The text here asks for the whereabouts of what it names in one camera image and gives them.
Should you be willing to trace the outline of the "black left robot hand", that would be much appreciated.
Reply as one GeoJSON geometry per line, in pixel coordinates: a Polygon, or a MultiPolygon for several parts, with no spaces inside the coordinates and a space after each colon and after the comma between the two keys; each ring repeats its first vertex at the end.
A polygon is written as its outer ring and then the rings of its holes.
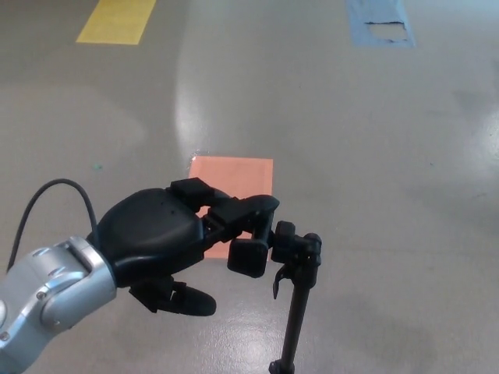
{"type": "Polygon", "coordinates": [[[174,274],[228,242],[243,252],[230,259],[230,269],[261,277],[278,205],[270,195],[239,199],[188,178],[133,193],[101,218],[97,238],[87,238],[110,266],[116,287],[128,288],[149,311],[212,316],[214,298],[174,280],[174,274]]]}

